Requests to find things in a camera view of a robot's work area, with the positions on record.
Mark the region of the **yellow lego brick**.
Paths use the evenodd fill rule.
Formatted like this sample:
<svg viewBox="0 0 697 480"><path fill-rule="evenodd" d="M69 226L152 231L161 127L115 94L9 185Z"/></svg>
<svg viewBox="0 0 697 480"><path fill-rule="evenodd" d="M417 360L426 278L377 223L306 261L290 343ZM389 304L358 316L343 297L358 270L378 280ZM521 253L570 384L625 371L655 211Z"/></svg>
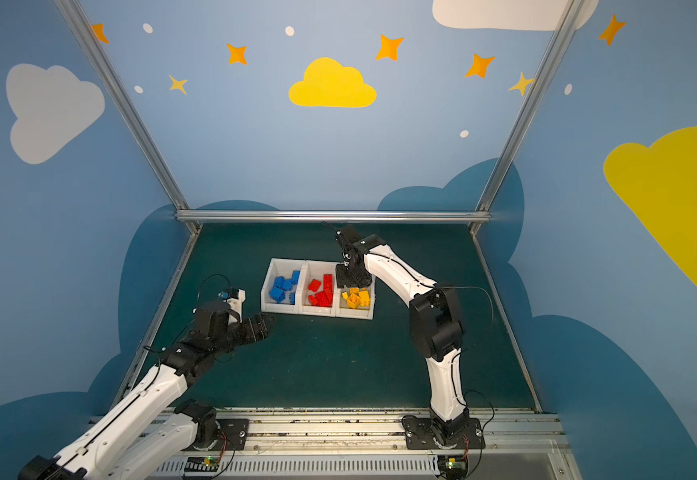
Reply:
<svg viewBox="0 0 697 480"><path fill-rule="evenodd" d="M359 307L358 292L359 290L356 288L342 292L342 299L344 300L347 308L357 309Z"/></svg>
<svg viewBox="0 0 697 480"><path fill-rule="evenodd" d="M370 308L371 298L367 290L360 290L360 292L358 292L358 297L360 308Z"/></svg>

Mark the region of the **long red lego brick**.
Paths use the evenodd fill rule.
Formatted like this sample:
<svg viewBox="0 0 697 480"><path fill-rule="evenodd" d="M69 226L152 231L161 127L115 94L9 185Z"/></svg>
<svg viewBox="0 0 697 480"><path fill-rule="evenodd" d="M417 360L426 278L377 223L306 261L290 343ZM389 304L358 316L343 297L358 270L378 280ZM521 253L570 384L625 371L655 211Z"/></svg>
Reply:
<svg viewBox="0 0 697 480"><path fill-rule="evenodd" d="M318 292L316 296L316 301L320 307L332 307L332 294L328 294L326 291Z"/></svg>

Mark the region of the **red lego brick bottom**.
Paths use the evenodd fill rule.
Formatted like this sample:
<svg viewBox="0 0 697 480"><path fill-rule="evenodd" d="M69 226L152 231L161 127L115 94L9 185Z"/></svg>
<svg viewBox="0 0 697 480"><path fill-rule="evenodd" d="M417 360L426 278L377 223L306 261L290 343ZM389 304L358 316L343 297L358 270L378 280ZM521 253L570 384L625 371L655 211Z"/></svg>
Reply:
<svg viewBox="0 0 697 480"><path fill-rule="evenodd" d="M320 282L320 280L314 279L314 280L312 280L312 282L310 282L310 285L308 285L308 289L311 292L316 293L316 292L320 291L320 286L322 286L322 282Z"/></svg>

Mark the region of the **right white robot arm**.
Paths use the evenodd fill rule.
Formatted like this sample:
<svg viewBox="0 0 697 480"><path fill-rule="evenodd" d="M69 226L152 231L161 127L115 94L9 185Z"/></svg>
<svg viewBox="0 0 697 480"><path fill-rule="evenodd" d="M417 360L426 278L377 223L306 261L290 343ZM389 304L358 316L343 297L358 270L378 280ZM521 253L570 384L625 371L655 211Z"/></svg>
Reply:
<svg viewBox="0 0 697 480"><path fill-rule="evenodd" d="M348 225L336 230L336 242L342 248L338 287L379 280L407 305L409 336L428 371L433 436L442 446L454 444L470 420L460 379L465 327L456 289L414 270L377 235L361 237Z"/></svg>

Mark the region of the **right white bin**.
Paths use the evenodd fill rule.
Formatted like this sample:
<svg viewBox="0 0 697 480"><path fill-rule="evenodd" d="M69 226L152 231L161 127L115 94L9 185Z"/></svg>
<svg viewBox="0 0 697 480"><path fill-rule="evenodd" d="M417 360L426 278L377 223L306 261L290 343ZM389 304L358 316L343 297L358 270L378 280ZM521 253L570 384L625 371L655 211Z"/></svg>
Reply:
<svg viewBox="0 0 697 480"><path fill-rule="evenodd" d="M344 287L334 292L336 317L372 320L375 305L375 285Z"/></svg>

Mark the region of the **middle white bin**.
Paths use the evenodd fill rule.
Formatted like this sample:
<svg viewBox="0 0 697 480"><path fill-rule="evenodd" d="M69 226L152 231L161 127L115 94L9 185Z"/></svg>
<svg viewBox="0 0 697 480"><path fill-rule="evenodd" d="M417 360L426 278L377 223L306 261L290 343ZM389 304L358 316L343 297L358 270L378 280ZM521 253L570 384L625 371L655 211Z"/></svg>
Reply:
<svg viewBox="0 0 697 480"><path fill-rule="evenodd" d="M306 261L302 264L296 291L296 312L306 316L338 315L336 263Z"/></svg>

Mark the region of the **left control circuit board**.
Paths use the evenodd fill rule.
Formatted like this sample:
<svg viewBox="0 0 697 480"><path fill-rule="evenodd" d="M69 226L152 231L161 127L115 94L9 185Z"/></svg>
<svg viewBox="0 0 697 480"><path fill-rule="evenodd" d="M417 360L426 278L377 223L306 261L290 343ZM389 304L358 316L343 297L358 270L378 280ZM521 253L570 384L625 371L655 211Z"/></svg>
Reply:
<svg viewBox="0 0 697 480"><path fill-rule="evenodd" d="M216 456L188 457L184 462L183 476L216 476L222 470L222 460Z"/></svg>

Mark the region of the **aluminium frame back bar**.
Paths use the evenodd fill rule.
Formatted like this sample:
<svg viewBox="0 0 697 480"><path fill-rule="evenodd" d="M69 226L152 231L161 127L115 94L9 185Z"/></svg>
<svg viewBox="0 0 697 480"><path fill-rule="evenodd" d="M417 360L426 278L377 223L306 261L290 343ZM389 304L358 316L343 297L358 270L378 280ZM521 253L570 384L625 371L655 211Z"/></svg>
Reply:
<svg viewBox="0 0 697 480"><path fill-rule="evenodd" d="M486 223L488 212L472 211L278 211L278 210L178 210L184 223Z"/></svg>

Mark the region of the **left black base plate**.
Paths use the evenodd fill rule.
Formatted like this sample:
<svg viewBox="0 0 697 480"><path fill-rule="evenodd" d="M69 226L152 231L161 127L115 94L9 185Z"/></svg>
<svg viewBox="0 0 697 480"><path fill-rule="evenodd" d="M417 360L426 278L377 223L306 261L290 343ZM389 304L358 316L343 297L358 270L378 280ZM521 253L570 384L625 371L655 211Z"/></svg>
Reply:
<svg viewBox="0 0 697 480"><path fill-rule="evenodd" d="M244 451L250 436L250 420L246 418L216 418L216 426L210 431L208 451Z"/></svg>

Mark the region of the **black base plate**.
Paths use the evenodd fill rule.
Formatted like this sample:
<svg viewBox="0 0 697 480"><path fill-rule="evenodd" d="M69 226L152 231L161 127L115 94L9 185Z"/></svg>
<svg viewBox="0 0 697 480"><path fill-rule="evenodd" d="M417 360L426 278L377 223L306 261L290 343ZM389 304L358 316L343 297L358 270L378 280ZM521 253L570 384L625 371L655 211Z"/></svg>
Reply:
<svg viewBox="0 0 697 480"><path fill-rule="evenodd" d="M400 425L408 450L478 450L486 446L481 423L475 418L468 418L457 426L450 438L443 433L437 435L430 418L404 415Z"/></svg>
<svg viewBox="0 0 697 480"><path fill-rule="evenodd" d="M250 420L246 418L216 418L216 426L210 431L208 451L244 451L250 436Z"/></svg>

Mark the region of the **aluminium frame right post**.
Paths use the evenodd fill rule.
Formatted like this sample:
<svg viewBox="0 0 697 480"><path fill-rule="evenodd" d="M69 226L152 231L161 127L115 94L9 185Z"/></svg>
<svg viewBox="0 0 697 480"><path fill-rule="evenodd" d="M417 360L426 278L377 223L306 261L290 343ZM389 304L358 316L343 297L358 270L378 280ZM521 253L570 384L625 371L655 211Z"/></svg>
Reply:
<svg viewBox="0 0 697 480"><path fill-rule="evenodd" d="M530 85L529 92L524 95L524 100L510 130L506 144L480 195L475 208L475 212L480 215L480 218L470 222L468 225L469 233L473 240L476 240L480 226L490 220L489 212L492 204L494 204L500 187L520 150L522 141L530 130L532 121L564 58L564 54L568 50L568 46L577 30L577 22L583 17L583 10L586 8L586 4L587 1L583 0L568 1L562 11L558 26L556 26L556 30L554 30L535 72L535 81Z"/></svg>

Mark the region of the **aluminium frame post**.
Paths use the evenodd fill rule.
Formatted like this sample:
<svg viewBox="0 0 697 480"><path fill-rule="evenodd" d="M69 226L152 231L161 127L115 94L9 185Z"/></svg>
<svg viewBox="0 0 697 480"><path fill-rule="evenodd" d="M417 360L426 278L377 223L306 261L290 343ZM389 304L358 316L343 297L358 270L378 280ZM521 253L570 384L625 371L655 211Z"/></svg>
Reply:
<svg viewBox="0 0 697 480"><path fill-rule="evenodd" d="M490 220L489 212L492 204L494 204L500 187L520 150L522 141L530 130L532 121L564 58L564 54L568 50L568 46L577 30L577 22L583 17L583 10L586 8L586 4L587 1L583 0L568 1L562 11L558 26L556 26L556 30L554 30L535 72L535 81L530 85L529 92L524 95L524 100L510 130L506 144L480 195L475 208L475 212L480 215L480 218L470 222L468 225L469 233L473 240L476 240L480 226Z"/></svg>
<svg viewBox="0 0 697 480"><path fill-rule="evenodd" d="M132 98L130 98L126 86L124 86L124 82L122 82L118 72L116 72L112 60L106 54L102 42L94 34L94 28L92 28L92 24L90 24L82 4L79 1L66 0L56 0L54 4L56 4L58 11L62 14L62 18L64 18L64 22L70 28L72 35L80 44L82 51L86 54L86 58L88 58L90 65L94 68L98 78L100 78L102 85L110 94L110 98L112 98L116 109L120 112L124 123L128 126L128 130L134 136L134 140L136 140L136 144L138 144L140 151L144 154L144 158L150 164L150 168L156 174L162 189L170 198L174 208L176 208L176 213L190 209L184 194L182 194L182 190L178 187L176 178L170 172L164 156L158 150L158 146L156 146L156 142L154 142L150 132L148 132L148 128L146 128L146 124L144 124L144 120L142 120L138 110L136 110L136 106Z"/></svg>

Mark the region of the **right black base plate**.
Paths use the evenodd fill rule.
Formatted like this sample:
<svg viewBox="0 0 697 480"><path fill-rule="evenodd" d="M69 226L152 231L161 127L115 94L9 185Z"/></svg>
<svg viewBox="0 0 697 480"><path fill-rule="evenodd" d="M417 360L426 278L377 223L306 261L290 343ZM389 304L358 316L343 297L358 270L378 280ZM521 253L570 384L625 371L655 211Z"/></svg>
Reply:
<svg viewBox="0 0 697 480"><path fill-rule="evenodd" d="M457 426L450 438L443 433L437 435L430 418L404 415L400 425L408 450L478 450L486 446L481 423L475 418L468 418Z"/></svg>

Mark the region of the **aluminium front rail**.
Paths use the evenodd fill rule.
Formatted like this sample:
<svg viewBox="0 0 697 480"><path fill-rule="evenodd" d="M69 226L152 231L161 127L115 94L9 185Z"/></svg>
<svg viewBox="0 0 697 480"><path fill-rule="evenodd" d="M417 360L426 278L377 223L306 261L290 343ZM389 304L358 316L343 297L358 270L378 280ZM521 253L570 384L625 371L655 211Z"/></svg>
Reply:
<svg viewBox="0 0 697 480"><path fill-rule="evenodd" d="M243 454L408 454L402 419L428 418L421 408L226 408L221 420L248 422ZM569 442L554 414L527 409L475 408L487 453L567 453Z"/></svg>

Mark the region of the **aluminium frame left post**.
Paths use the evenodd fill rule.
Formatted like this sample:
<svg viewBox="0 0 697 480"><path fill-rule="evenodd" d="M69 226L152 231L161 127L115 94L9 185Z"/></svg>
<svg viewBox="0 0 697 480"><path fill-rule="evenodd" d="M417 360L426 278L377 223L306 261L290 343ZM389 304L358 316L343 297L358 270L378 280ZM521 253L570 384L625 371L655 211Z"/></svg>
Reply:
<svg viewBox="0 0 697 480"><path fill-rule="evenodd" d="M66 0L56 0L54 4L56 4L58 11L62 14L62 18L64 18L64 22L70 28L72 35L80 44L82 51L86 54L86 58L88 58L90 65L94 68L98 78L100 78L102 85L110 94L110 98L112 98L116 109L120 112L124 123L128 126L128 130L134 136L134 140L136 140L136 144L138 144L140 151L144 154L144 158L150 164L150 168L156 174L162 189L170 198L174 208L176 208L176 213L190 209L184 194L182 194L182 190L178 187L176 178L170 172L164 156L158 150L158 146L156 146L156 142L154 142L150 132L148 132L148 128L146 128L146 124L144 124L144 120L142 120L138 110L136 110L136 106L132 98L130 98L126 86L124 86L124 82L122 82L118 72L116 72L112 60L106 54L102 42L94 34L94 28L92 28L92 24L90 24L82 4L79 1Z"/></svg>

